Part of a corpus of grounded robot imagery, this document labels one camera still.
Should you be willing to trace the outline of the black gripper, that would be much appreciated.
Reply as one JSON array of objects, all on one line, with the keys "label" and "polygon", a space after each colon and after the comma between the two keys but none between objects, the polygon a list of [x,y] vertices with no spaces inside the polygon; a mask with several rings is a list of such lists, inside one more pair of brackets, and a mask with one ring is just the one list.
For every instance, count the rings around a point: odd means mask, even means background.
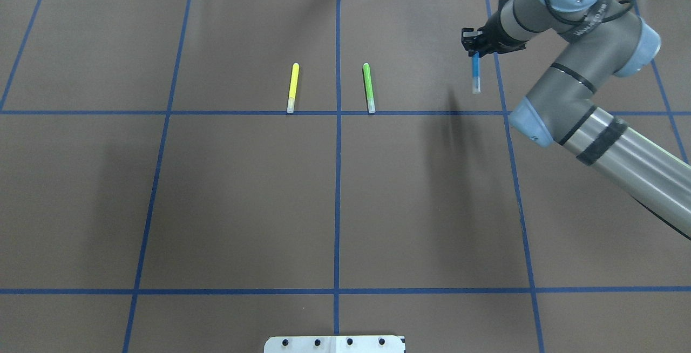
[{"label": "black gripper", "polygon": [[468,56],[478,55],[479,58],[492,53],[505,55],[526,49],[526,41],[517,40],[506,33],[499,16],[491,16],[481,28],[463,28],[461,44]]}]

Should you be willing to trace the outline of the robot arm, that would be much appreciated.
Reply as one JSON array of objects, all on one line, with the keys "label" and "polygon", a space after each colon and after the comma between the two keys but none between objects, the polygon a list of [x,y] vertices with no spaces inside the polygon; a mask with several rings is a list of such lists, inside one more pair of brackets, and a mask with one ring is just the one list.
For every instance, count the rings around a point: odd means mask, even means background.
[{"label": "robot arm", "polygon": [[567,42],[509,114],[542,147],[558,143],[668,227],[689,238],[689,165],[592,102],[610,77],[652,62],[659,34],[631,1],[508,0],[481,28],[462,29],[469,56],[505,55],[548,30]]}]

